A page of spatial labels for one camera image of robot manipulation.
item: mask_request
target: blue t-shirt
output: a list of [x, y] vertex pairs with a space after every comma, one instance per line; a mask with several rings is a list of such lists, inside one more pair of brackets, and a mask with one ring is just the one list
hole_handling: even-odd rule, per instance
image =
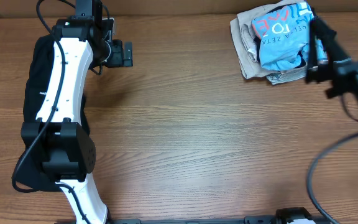
[[[309, 21], [314, 18], [306, 2], [299, 2], [255, 18], [252, 27], [261, 39], [259, 58], [262, 68], [289, 70], [309, 56]], [[326, 60], [323, 45], [316, 41], [319, 60]]]

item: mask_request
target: wooden tabletop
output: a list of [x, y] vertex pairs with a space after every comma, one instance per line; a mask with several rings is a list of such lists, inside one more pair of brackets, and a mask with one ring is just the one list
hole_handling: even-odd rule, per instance
[[[235, 16], [116, 17], [116, 38], [133, 42], [134, 67], [89, 72], [85, 84], [94, 178], [114, 218], [240, 218], [285, 207], [318, 214], [306, 170], [358, 124], [326, 99], [328, 83], [244, 81], [229, 28]], [[322, 17], [358, 59], [358, 13]], [[37, 19], [0, 19], [0, 223], [74, 218], [61, 192], [11, 187], [24, 150], [25, 82], [45, 34]], [[335, 218], [358, 223], [358, 140], [319, 164], [314, 191]]]

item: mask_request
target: wooden table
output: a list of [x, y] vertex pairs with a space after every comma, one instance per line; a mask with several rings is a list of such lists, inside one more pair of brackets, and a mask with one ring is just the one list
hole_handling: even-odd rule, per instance
[[[358, 59], [358, 13], [322, 16]], [[325, 98], [328, 83], [244, 81], [233, 18], [116, 18], [116, 38], [134, 44], [134, 67], [89, 73], [85, 87], [94, 177], [114, 218], [239, 218], [285, 207], [317, 214], [306, 170], [358, 124], [337, 99]], [[11, 187], [24, 150], [25, 82], [35, 41], [45, 34], [38, 19], [0, 19], [0, 223], [74, 218], [60, 192], [20, 194]], [[314, 190], [335, 218], [358, 223], [358, 140], [320, 163]]]

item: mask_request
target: stack of folded clothes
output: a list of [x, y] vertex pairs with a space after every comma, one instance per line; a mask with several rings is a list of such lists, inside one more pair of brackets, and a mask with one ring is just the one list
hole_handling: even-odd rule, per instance
[[[230, 26], [244, 78], [267, 77], [272, 84], [303, 78], [313, 17], [304, 0], [282, 0], [238, 14]], [[327, 60], [321, 41], [316, 43], [318, 59]]]

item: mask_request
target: blue fabric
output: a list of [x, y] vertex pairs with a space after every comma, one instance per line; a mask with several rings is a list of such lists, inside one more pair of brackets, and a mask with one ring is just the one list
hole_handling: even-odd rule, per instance
[[[309, 56], [309, 21], [314, 18], [308, 3], [300, 2], [284, 6], [274, 12], [255, 18], [252, 27], [261, 39], [260, 65], [269, 70], [296, 68]], [[326, 54], [320, 40], [316, 41], [318, 59]]]

